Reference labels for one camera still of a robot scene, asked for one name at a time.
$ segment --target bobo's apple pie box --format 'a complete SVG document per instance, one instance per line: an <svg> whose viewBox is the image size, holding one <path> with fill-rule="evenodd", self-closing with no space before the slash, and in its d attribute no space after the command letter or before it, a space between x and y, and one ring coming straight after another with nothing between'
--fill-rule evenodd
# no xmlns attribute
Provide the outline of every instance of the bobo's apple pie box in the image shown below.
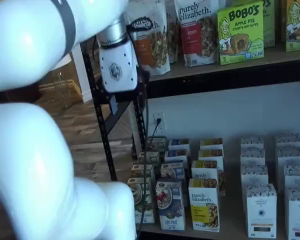
<svg viewBox="0 0 300 240"><path fill-rule="evenodd" d="M263 11L259 0L218 11L221 65L264 57Z"/></svg>

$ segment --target wooden floor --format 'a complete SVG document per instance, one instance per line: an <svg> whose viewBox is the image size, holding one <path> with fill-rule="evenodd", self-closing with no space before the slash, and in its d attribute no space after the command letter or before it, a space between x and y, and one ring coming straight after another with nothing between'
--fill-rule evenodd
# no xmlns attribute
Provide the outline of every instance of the wooden floor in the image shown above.
<svg viewBox="0 0 300 240"><path fill-rule="evenodd" d="M95 182L110 181L110 174L104 147L99 131L93 102L82 103L81 97L71 88L73 106L63 109L54 89L43 92L36 102L44 108L60 127L72 153L74 172L78 177ZM106 118L111 111L107 105L102 106ZM128 111L108 135L119 181L126 182L132 167L132 132ZM14 234L4 208L0 205L0 240L12 240Z"/></svg>

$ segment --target food package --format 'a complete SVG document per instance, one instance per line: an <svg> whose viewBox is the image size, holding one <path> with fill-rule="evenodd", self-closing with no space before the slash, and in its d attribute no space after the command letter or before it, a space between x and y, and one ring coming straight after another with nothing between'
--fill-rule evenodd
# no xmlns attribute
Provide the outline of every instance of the food package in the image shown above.
<svg viewBox="0 0 300 240"><path fill-rule="evenodd" d="M162 75L170 71L167 45L167 16L164 0L129 0L126 9L126 21L131 24L134 20L147 17L153 22L149 31L132 34L136 48L136 56L142 67L151 76ZM145 20L137 21L135 28L149 27Z"/></svg>
<svg viewBox="0 0 300 240"><path fill-rule="evenodd" d="M286 193L285 230L288 240L300 240L300 188L289 188Z"/></svg>
<svg viewBox="0 0 300 240"><path fill-rule="evenodd" d="M220 232L217 180L190 179L189 198L193 229Z"/></svg>
<svg viewBox="0 0 300 240"><path fill-rule="evenodd" d="M159 180L155 186L155 193L161 229L185 230L186 218L181 182L173 179Z"/></svg>
<svg viewBox="0 0 300 240"><path fill-rule="evenodd" d="M264 57L263 1L218 11L221 65Z"/></svg>
<svg viewBox="0 0 300 240"><path fill-rule="evenodd" d="M286 51L300 50L300 0L286 0Z"/></svg>
<svg viewBox="0 0 300 240"><path fill-rule="evenodd" d="M166 43L168 47L169 62L172 64L178 60L178 48L179 48L179 31L180 24L178 21L175 1L165 0L166 10Z"/></svg>
<svg viewBox="0 0 300 240"><path fill-rule="evenodd" d="M216 13L218 0L174 0L180 22L185 66L218 61Z"/></svg>
<svg viewBox="0 0 300 240"><path fill-rule="evenodd" d="M141 222L142 210L143 210L143 195L145 186L145 211L144 211L144 224L155 223L155 204L153 202L153 186L150 177L146 178L144 185L144 178L129 178L127 185L130 187L134 199L134 219L135 223Z"/></svg>
<svg viewBox="0 0 300 240"><path fill-rule="evenodd" d="M280 146L276 149L276 181L278 193L284 191L285 166L300 166L299 146Z"/></svg>
<svg viewBox="0 0 300 240"><path fill-rule="evenodd" d="M277 193L272 184L246 187L249 238L277 238Z"/></svg>

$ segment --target white cereal box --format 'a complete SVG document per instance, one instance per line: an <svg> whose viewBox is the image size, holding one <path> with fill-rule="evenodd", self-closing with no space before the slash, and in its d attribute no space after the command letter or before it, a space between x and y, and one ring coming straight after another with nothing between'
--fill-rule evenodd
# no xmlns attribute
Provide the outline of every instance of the white cereal box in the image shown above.
<svg viewBox="0 0 300 240"><path fill-rule="evenodd" d="M269 183L268 168L266 165L241 165L241 189L243 211L247 211L246 188L248 186L259 186Z"/></svg>
<svg viewBox="0 0 300 240"><path fill-rule="evenodd" d="M277 238L277 193L272 184L246 187L249 238Z"/></svg>
<svg viewBox="0 0 300 240"><path fill-rule="evenodd" d="M240 143L241 143L241 148L247 148L247 147L255 147L260 149L265 148L263 136L256 136L256 135L242 136Z"/></svg>
<svg viewBox="0 0 300 240"><path fill-rule="evenodd" d="M225 189L225 170L224 170L224 157L222 149L213 150L200 150L198 153L199 161L216 161L218 169L218 183L220 196L226 195Z"/></svg>
<svg viewBox="0 0 300 240"><path fill-rule="evenodd" d="M278 193L284 191L285 173L284 168L289 166L300 166L300 147L298 146L281 146L276 150L276 180Z"/></svg>
<svg viewBox="0 0 300 240"><path fill-rule="evenodd" d="M284 166L284 192L289 188L300 189L300 166Z"/></svg>
<svg viewBox="0 0 300 240"><path fill-rule="evenodd" d="M189 139L173 139L169 140L168 145L169 150L182 150L182 149L190 149L190 141Z"/></svg>
<svg viewBox="0 0 300 240"><path fill-rule="evenodd" d="M128 186L131 188L134 199L134 219L135 223L141 222L142 210L143 210L143 195L144 195L144 178L129 178ZM146 178L145 182L145 211L143 217L144 224L155 223L155 205L153 202L153 190L152 181L150 177Z"/></svg>
<svg viewBox="0 0 300 240"><path fill-rule="evenodd" d="M300 188L288 188L285 199L287 238L288 240L300 240Z"/></svg>
<svg viewBox="0 0 300 240"><path fill-rule="evenodd" d="M266 151L255 146L242 147L240 156L241 165L265 165Z"/></svg>
<svg viewBox="0 0 300 240"><path fill-rule="evenodd" d="M162 230L183 231L186 227L182 184L174 179L156 183L156 201Z"/></svg>

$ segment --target snack box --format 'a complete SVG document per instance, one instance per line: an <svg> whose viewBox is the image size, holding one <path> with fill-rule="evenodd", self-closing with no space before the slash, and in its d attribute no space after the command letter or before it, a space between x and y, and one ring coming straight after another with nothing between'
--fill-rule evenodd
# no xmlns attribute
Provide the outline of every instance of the snack box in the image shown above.
<svg viewBox="0 0 300 240"><path fill-rule="evenodd" d="M165 136L154 136L147 138L148 149L150 151L165 152L166 151L166 141Z"/></svg>
<svg viewBox="0 0 300 240"><path fill-rule="evenodd" d="M198 153L199 161L216 161L218 170L218 184L220 196L226 195L225 189L225 170L224 170L224 157L221 149L215 150L200 150Z"/></svg>
<svg viewBox="0 0 300 240"><path fill-rule="evenodd" d="M159 180L155 193L161 229L184 231L186 218L181 182L174 179Z"/></svg>
<svg viewBox="0 0 300 240"><path fill-rule="evenodd" d="M246 187L249 238L277 238L277 193L272 184Z"/></svg>
<svg viewBox="0 0 300 240"><path fill-rule="evenodd" d="M300 189L300 166L284 166L284 193L290 188Z"/></svg>
<svg viewBox="0 0 300 240"><path fill-rule="evenodd" d="M249 147L255 147L259 149L265 148L263 136L256 136L256 135L242 136L240 143L241 143L241 148L249 148Z"/></svg>
<svg viewBox="0 0 300 240"><path fill-rule="evenodd" d="M285 230L288 240L300 240L300 188L287 189Z"/></svg>
<svg viewBox="0 0 300 240"><path fill-rule="evenodd" d="M300 147L282 146L276 149L276 180L278 193L284 191L285 184L285 166L300 166Z"/></svg>
<svg viewBox="0 0 300 240"><path fill-rule="evenodd" d="M300 0L286 0L286 51L300 50Z"/></svg>
<svg viewBox="0 0 300 240"><path fill-rule="evenodd" d="M155 183L156 176L155 176L155 167L153 164L134 164L131 168L131 177L133 178L142 178L144 175L147 178L151 178L152 183Z"/></svg>
<svg viewBox="0 0 300 240"><path fill-rule="evenodd" d="M299 133L281 133L275 135L276 147L295 146L300 147Z"/></svg>
<svg viewBox="0 0 300 240"><path fill-rule="evenodd" d="M221 65L264 57L263 1L223 8L217 22Z"/></svg>
<svg viewBox="0 0 300 240"><path fill-rule="evenodd" d="M134 219L135 223L139 224L141 222L142 210L143 210L143 195L144 195L144 178L129 178L127 185L132 190L132 195L134 199ZM145 183L145 211L143 217L144 224L154 224L155 223L155 204L153 202L153 188L152 181L150 177L146 178Z"/></svg>
<svg viewBox="0 0 300 240"><path fill-rule="evenodd" d="M211 138L200 140L200 150L224 150L223 139L222 138Z"/></svg>
<svg viewBox="0 0 300 240"><path fill-rule="evenodd" d="M190 150L190 140L189 139L173 139L169 140L168 145L169 150Z"/></svg>
<svg viewBox="0 0 300 240"><path fill-rule="evenodd" d="M217 180L190 179L189 198L193 229L220 232Z"/></svg>
<svg viewBox="0 0 300 240"><path fill-rule="evenodd" d="M217 161L214 160L201 160L193 161L191 165L191 173L193 179L216 179L218 187L218 167Z"/></svg>
<svg viewBox="0 0 300 240"><path fill-rule="evenodd" d="M241 165L241 189L243 211L247 210L246 188L248 186L259 186L269 183L268 168L266 165Z"/></svg>
<svg viewBox="0 0 300 240"><path fill-rule="evenodd" d="M266 164L266 151L263 148L254 146L241 148L240 156L241 165L265 165Z"/></svg>

